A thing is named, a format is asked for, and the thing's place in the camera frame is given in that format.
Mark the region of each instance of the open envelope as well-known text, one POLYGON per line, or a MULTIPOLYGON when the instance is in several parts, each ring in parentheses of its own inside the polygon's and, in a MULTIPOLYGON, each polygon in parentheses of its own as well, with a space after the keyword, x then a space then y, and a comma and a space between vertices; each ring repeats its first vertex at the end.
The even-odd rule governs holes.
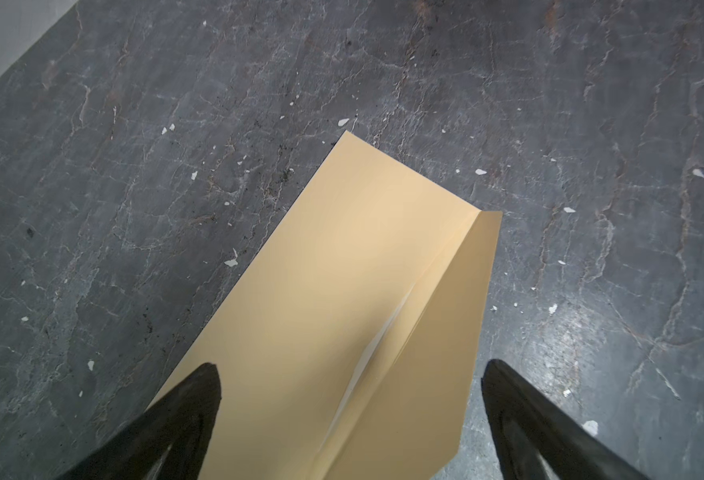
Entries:
POLYGON ((458 451, 501 214, 345 133, 158 393, 203 362, 200 478, 430 478, 458 451))

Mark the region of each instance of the gray wall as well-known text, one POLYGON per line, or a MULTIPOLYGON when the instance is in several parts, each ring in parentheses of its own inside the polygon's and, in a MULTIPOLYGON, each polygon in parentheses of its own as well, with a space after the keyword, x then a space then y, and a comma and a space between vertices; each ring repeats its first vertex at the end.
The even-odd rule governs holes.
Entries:
POLYGON ((0 0, 0 76, 75 0, 0 0))

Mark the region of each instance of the yellow paper folder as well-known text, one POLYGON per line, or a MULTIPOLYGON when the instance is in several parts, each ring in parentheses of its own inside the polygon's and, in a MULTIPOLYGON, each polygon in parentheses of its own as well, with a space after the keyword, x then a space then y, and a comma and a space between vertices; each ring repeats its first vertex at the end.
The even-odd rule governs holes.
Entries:
POLYGON ((218 368, 200 478, 436 473, 458 451, 500 222, 345 133, 158 393, 218 368))

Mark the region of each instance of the marble floor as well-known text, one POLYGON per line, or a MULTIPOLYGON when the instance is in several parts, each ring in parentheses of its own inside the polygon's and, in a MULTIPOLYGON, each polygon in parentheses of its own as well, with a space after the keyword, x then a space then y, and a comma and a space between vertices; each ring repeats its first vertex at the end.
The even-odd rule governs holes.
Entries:
POLYGON ((81 0, 0 79, 0 478, 146 407, 344 129, 504 212, 436 478, 500 478, 493 357, 704 478, 704 0, 81 0))

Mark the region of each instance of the paper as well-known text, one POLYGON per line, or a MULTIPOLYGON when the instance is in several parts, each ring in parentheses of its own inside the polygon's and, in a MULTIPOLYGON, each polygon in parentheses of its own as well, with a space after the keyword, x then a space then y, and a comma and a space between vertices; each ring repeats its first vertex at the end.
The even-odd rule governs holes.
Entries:
POLYGON ((218 368, 200 478, 430 478, 458 449, 500 219, 345 133, 158 393, 218 368))

